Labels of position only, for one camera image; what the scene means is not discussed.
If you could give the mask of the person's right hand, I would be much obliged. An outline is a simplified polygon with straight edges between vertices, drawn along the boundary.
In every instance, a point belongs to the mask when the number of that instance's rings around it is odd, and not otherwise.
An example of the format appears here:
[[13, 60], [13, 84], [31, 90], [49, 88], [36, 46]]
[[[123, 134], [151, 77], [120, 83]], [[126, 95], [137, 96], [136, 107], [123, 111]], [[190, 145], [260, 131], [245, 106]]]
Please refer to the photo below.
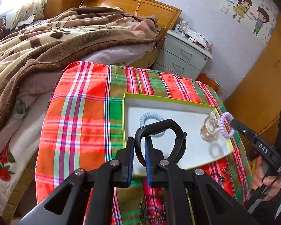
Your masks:
[[267, 187], [270, 186], [267, 196], [262, 200], [263, 202], [267, 202], [273, 199], [279, 193], [281, 189], [281, 178], [276, 176], [265, 177], [262, 165], [263, 159], [261, 156], [259, 156], [257, 158], [257, 168], [252, 176], [251, 188], [253, 190], [256, 190], [263, 185]]

